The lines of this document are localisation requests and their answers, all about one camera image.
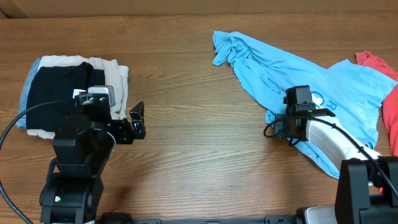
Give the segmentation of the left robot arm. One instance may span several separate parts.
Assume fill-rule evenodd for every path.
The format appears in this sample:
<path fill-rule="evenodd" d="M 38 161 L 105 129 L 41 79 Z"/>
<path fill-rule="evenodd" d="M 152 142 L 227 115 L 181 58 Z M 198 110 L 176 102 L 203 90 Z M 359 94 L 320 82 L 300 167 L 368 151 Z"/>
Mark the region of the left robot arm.
<path fill-rule="evenodd" d="M 131 119 L 112 119 L 105 97 L 77 102 L 76 111 L 56 127 L 45 186 L 40 194 L 42 223 L 88 223 L 96 219 L 103 193 L 101 173 L 117 144 L 144 139 L 144 103 Z"/>

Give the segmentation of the light blue t-shirt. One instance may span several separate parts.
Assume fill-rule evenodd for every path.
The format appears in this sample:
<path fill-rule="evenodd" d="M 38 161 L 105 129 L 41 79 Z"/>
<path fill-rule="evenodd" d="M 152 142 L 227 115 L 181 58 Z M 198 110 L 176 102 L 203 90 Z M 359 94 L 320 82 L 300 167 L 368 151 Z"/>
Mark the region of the light blue t-shirt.
<path fill-rule="evenodd" d="M 322 68 L 240 32 L 215 31 L 213 64 L 228 62 L 242 88 L 266 108 L 267 123 L 286 110 L 286 89 L 307 85 L 317 108 L 327 108 L 367 147 L 378 140 L 379 108 L 397 82 L 369 67 L 343 60 Z"/>

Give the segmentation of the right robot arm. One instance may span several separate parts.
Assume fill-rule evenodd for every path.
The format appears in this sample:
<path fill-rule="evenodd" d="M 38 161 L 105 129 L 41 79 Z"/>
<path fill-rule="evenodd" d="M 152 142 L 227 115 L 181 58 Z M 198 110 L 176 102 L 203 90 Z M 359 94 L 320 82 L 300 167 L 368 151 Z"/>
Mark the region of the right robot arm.
<path fill-rule="evenodd" d="M 318 109 L 307 85 L 287 89 L 284 131 L 310 142 L 340 170 L 335 204 L 312 207 L 305 220 L 325 223 L 397 223 L 397 158 L 359 142 L 328 109 Z"/>

